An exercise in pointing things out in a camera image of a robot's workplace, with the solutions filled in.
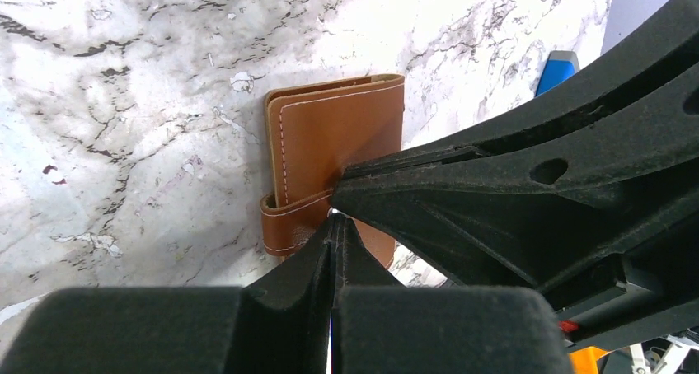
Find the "orange object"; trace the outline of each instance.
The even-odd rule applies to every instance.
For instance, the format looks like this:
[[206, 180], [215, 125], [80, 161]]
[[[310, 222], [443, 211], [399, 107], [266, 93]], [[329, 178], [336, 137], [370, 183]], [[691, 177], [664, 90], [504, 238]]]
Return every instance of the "orange object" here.
[[587, 347], [580, 351], [569, 353], [575, 374], [599, 374], [597, 361], [608, 352], [597, 347]]

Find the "brown leather wallet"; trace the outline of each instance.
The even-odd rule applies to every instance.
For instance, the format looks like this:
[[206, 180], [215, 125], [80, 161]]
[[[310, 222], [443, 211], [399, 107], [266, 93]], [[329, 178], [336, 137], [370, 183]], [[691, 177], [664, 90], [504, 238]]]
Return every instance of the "brown leather wallet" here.
[[[374, 75], [267, 95], [274, 176], [274, 193], [260, 202], [267, 253], [287, 256], [305, 243], [327, 218], [332, 189], [347, 166], [401, 150], [404, 81]], [[389, 266], [395, 240], [356, 222], [367, 249]]]

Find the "hole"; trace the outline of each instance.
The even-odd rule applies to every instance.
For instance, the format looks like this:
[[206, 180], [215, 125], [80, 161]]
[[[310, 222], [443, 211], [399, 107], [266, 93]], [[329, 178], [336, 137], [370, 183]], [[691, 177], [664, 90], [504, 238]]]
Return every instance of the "hole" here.
[[534, 169], [529, 172], [529, 177], [535, 182], [544, 185], [553, 185], [567, 170], [568, 162], [566, 160], [554, 158], [553, 160], [544, 161], [538, 166], [535, 166]]
[[699, 115], [699, 89], [695, 90], [682, 106], [684, 113], [688, 115]]

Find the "marble surface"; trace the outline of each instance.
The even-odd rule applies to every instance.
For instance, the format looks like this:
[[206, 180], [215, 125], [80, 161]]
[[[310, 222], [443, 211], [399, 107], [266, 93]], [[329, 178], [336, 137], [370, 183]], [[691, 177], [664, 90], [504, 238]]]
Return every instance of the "marble surface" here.
[[[406, 75], [404, 146], [599, 55], [611, 0], [0, 0], [0, 356], [73, 285], [248, 284], [273, 268], [261, 100]], [[409, 285], [443, 277], [403, 247]]]

